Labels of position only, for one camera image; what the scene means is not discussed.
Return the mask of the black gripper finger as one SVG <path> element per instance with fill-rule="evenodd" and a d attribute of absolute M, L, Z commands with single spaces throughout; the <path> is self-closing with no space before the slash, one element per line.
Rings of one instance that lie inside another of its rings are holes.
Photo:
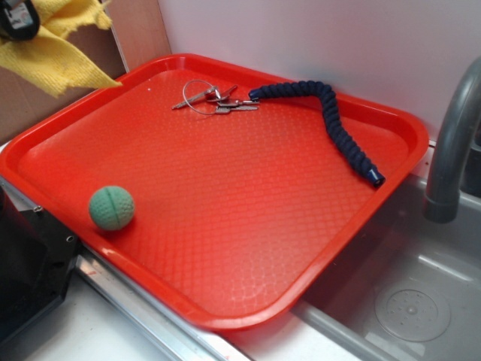
<path fill-rule="evenodd" d="M 32 1 L 1 1 L 1 37 L 12 41 L 32 40 L 40 18 Z"/>

